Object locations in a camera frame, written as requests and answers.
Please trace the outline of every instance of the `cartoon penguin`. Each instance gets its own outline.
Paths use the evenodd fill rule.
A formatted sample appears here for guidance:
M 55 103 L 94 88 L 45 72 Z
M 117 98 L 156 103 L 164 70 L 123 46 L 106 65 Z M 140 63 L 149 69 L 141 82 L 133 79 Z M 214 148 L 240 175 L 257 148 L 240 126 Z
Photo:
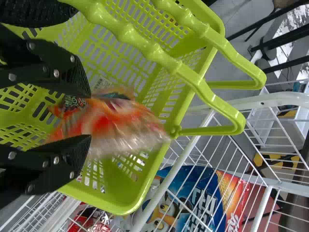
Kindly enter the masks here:
M 134 225 L 140 218 L 140 216 L 143 214 L 144 209 L 148 205 L 149 201 L 151 199 L 146 200 L 142 206 L 133 214 L 132 216 L 132 225 Z M 183 203 L 185 202 L 185 198 L 180 198 L 180 201 Z M 192 210 L 193 207 L 189 201 L 185 203 L 185 205 Z M 179 218 L 176 218 L 179 214 L 188 214 L 189 212 L 186 209 L 181 209 L 181 205 L 177 203 L 177 201 L 173 201 L 169 197 L 169 194 L 165 192 L 164 196 L 159 201 L 158 205 L 155 207 L 153 212 L 151 213 L 150 217 L 148 218 L 146 224 L 143 226 L 141 232 L 153 232 L 158 227 L 158 231 L 160 232 L 168 232 L 170 227 L 173 226 L 170 230 L 170 232 L 175 232 L 175 226 L 174 223 L 175 220 Z

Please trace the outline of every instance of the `shopping basket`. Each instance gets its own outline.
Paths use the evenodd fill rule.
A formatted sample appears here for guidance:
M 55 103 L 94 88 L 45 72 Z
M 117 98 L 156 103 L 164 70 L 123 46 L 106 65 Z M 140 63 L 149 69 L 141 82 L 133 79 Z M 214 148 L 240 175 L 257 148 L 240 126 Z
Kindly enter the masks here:
M 243 115 L 211 91 L 204 74 L 219 49 L 253 80 L 213 82 L 211 87 L 258 89 L 266 77 L 234 50 L 224 38 L 225 29 L 220 18 L 201 1 L 183 0 L 179 5 L 171 2 L 174 5 L 168 10 L 175 13 L 179 22 L 154 7 L 151 1 L 75 0 L 67 3 L 81 10 L 91 22 L 102 23 L 97 20 L 106 16 L 105 27 L 89 23 L 80 13 L 64 24 L 43 29 L 7 27 L 24 38 L 54 41 L 77 54 L 92 90 L 112 84 L 134 87 L 137 101 L 165 123 L 172 138 L 243 131 Z M 181 5 L 189 6 L 194 16 L 185 11 L 188 17 L 180 17 Z M 122 22 L 131 22 L 134 27 Z M 138 47 L 141 52 L 118 41 L 106 28 L 120 41 Z M 24 150 L 42 142 L 57 123 L 46 107 L 59 102 L 61 94 L 23 84 L 1 92 L 0 101 L 6 106 L 1 116 L 8 118 L 5 126 L 0 126 L 1 142 Z M 182 129 L 181 120 L 195 92 L 230 119 L 232 126 Z M 9 118 L 12 112 L 15 117 Z M 116 215 L 129 214 L 142 202 L 168 147 L 169 144 L 164 144 L 158 151 L 149 153 L 87 161 L 82 176 L 59 191 Z

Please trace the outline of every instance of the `basket handle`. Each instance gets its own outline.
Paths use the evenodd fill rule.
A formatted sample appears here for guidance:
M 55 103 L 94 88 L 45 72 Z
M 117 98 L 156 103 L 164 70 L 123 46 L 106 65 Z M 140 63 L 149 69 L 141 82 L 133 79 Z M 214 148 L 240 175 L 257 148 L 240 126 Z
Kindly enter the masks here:
M 177 22 L 193 30 L 200 39 L 217 48 L 229 62 L 247 73 L 250 81 L 208 81 L 210 88 L 225 89 L 261 89 L 265 85 L 266 75 L 253 63 L 240 55 L 231 43 L 210 27 L 208 23 L 198 20 L 188 8 L 183 8 L 172 0 L 152 0 L 158 9 L 165 10 L 175 17 Z
M 132 24 L 121 22 L 105 9 L 99 0 L 59 0 L 80 10 L 87 20 L 104 26 L 123 43 L 138 48 L 148 60 L 159 63 L 171 75 L 178 75 L 198 96 L 210 107 L 224 115 L 232 122 L 232 126 L 205 127 L 195 129 L 175 130 L 171 136 L 178 135 L 235 135 L 242 133 L 245 127 L 245 117 L 234 107 L 215 95 L 207 85 L 203 76 L 190 69 L 182 61 L 176 60 L 166 53 L 158 43 L 141 36 Z

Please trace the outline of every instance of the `white wire rack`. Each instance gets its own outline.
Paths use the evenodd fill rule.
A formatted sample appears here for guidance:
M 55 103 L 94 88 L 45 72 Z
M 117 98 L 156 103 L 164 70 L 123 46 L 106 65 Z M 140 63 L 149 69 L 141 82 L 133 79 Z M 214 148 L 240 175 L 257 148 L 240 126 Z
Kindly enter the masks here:
M 0 226 L 0 231 L 6 232 L 37 232 L 38 229 L 53 215 L 63 203 L 64 195 L 59 192 L 47 193 L 38 199 L 29 199 Z
M 253 154 L 250 154 L 251 158 L 254 155 L 255 158 L 259 157 L 262 161 L 261 166 L 264 165 L 265 168 L 262 169 L 261 166 L 257 167 L 254 165 L 251 159 L 248 158 L 245 152 L 240 148 L 236 140 L 231 136 L 180 137 L 172 143 L 160 167 L 163 169 L 167 166 L 172 166 L 169 174 L 157 188 L 152 199 L 144 209 L 143 214 L 140 215 L 138 222 L 132 225 L 131 231 L 141 231 L 150 214 L 166 192 L 174 197 L 169 204 L 169 208 L 173 205 L 173 202 L 175 202 L 180 206 L 180 211 L 181 209 L 186 209 L 190 212 L 190 217 L 182 228 L 182 232 L 212 231 L 209 228 L 210 223 L 203 220 L 204 215 L 207 213 L 206 209 L 209 203 L 205 205 L 203 210 L 198 210 L 196 207 L 190 209 L 187 207 L 186 202 L 183 202 L 177 196 L 178 192 L 174 194 L 168 189 L 168 186 L 171 184 L 174 176 L 182 165 L 192 165 L 193 167 L 196 165 L 204 166 L 204 170 L 206 170 L 207 167 L 211 167 L 215 171 L 223 171 L 224 175 L 230 174 L 247 181 L 246 186 L 250 186 L 250 190 L 249 193 L 246 193 L 248 194 L 248 199 L 243 204 L 239 217 L 242 218 L 242 221 L 239 222 L 240 226 L 233 227 L 233 222 L 229 221 L 225 232 L 274 231 L 273 227 L 276 227 L 279 231 L 303 231 L 294 228 L 292 224 L 295 223 L 295 220 L 307 223 L 309 218 L 306 219 L 306 215 L 309 214 L 303 213 L 303 217 L 297 216 L 297 214 L 294 215 L 293 211 L 286 210 L 286 206 L 293 205 L 293 210 L 297 210 L 297 207 L 302 210 L 309 209 L 309 205 L 305 206 L 300 201 L 295 200 L 302 199 L 302 202 L 306 202 L 307 197 L 309 197 L 307 181 L 309 168 L 307 165 L 307 157 L 303 157 L 301 154 L 304 140 L 297 139 L 296 134 L 291 132 L 292 129 L 299 128 L 293 126 L 296 122 L 307 122 L 309 120 L 307 118 L 293 118 L 291 120 L 289 118 L 280 118 L 278 115 L 285 111 L 279 107 L 282 105 L 300 106 L 297 107 L 298 111 L 301 107 L 309 108 L 309 96 L 307 94 L 295 92 L 268 94 L 266 90 L 263 90 L 259 96 L 232 100 L 229 101 L 229 103 L 247 116 L 247 127 L 243 133 L 243 139 L 252 145 Z M 194 114 L 194 112 L 197 111 L 203 114 L 207 113 L 207 116 L 200 126 L 219 126 L 220 121 L 216 113 L 206 108 L 205 106 L 192 107 L 189 114 Z M 296 157 L 297 159 L 286 159 L 286 157 L 290 156 Z M 284 162 L 292 163 L 293 165 L 291 167 L 278 165 Z M 236 205 L 241 203 L 242 196 L 245 194 L 246 189 L 247 188 L 243 189 Z M 23 222 L 21 222 L 21 219 L 20 222 L 15 224 L 14 228 L 11 228 L 9 231 L 67 232 L 74 224 L 79 225 L 78 231 L 87 231 L 85 224 L 91 216 L 86 222 L 80 225 L 78 219 L 74 218 L 74 214 L 72 214 L 79 203 L 80 201 L 78 200 L 66 198 L 61 204 L 61 207 L 59 207 L 54 214 L 48 214 L 49 219 L 47 221 L 47 217 L 44 217 L 41 221 L 36 220 L 33 224 L 30 223 L 30 221 L 32 221 L 31 219 L 26 219 L 26 221 L 24 220 Z M 39 215 L 37 210 L 32 211 L 36 215 Z M 290 223 L 286 223 L 286 220 L 283 220 L 284 217 L 288 217 L 289 219 L 292 218 L 293 220 L 290 220 Z M 114 220 L 114 218 L 113 215 L 108 215 L 108 218 L 105 220 L 106 225 L 109 226 L 112 232 L 124 231 L 122 228 L 115 226 L 115 224 L 108 224 L 110 221 Z M 158 226 L 153 229 L 153 232 L 156 231 L 161 231 L 158 229 Z

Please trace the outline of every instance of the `snack bag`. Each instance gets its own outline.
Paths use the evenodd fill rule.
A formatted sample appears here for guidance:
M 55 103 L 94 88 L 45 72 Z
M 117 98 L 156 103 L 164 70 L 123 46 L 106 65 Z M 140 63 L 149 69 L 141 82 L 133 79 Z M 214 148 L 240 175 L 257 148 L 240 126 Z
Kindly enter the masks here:
M 187 175 L 190 176 L 182 186 Z M 250 185 L 238 177 L 233 177 L 222 171 L 202 166 L 183 166 L 169 186 L 169 190 L 181 202 L 174 200 L 166 192 L 154 209 L 141 232 L 205 232 L 208 231 L 190 214 L 193 211 L 212 231 L 238 232 L 241 231 L 241 212 L 249 195 Z M 169 173 L 171 167 L 157 172 L 141 207 L 126 218 L 118 217 L 113 223 L 114 228 L 128 232 L 138 222 L 147 204 L 155 194 L 157 187 Z
M 95 207 L 87 207 L 84 202 L 74 210 L 70 218 L 74 221 L 68 225 L 68 232 L 84 231 L 82 228 L 87 229 L 88 232 L 110 232 L 109 228 L 111 214 Z
M 163 125 L 144 105 L 119 92 L 96 96 L 99 99 L 85 99 L 85 104 L 67 106 L 69 101 L 64 101 L 59 109 L 53 109 L 62 112 L 62 121 L 46 142 L 91 134 L 87 157 L 100 159 L 113 153 L 148 150 L 169 141 Z

